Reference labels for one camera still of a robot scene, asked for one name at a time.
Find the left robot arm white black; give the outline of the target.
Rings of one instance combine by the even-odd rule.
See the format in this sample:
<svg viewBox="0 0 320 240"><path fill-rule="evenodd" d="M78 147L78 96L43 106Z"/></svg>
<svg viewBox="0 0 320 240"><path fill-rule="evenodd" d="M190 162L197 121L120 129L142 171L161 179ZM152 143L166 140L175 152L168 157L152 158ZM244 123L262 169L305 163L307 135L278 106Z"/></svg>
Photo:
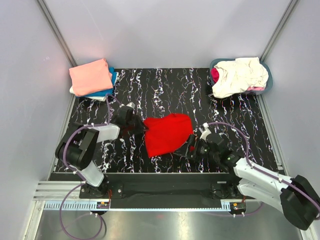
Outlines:
<svg viewBox="0 0 320 240"><path fill-rule="evenodd" d="M103 198L109 193L108 177L93 162L97 143L115 141L124 135L144 134L148 128L135 113L135 104L120 105L109 123L82 125L73 123L55 150L55 157L85 182L90 194Z"/></svg>

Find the red t shirt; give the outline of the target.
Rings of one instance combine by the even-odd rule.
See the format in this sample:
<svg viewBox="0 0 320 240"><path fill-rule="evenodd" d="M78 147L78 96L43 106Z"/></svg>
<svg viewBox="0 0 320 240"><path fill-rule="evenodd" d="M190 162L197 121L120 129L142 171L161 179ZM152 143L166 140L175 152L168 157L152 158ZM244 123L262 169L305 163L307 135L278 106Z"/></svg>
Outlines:
<svg viewBox="0 0 320 240"><path fill-rule="evenodd" d="M150 158L173 153L193 134L190 117L182 113L171 113L162 118L148 117L143 123L147 127L144 138Z"/></svg>

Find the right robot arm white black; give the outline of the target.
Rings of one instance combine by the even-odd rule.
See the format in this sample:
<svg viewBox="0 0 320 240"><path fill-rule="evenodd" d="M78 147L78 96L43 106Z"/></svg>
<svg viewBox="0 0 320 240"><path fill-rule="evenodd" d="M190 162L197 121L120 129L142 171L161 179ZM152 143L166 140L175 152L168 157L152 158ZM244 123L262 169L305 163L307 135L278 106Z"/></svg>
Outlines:
<svg viewBox="0 0 320 240"><path fill-rule="evenodd" d="M228 195L254 198L278 211L296 228L307 230L320 218L320 197L303 176L290 177L247 161L211 132L192 134L174 154L198 162L208 160L239 178L227 185Z"/></svg>

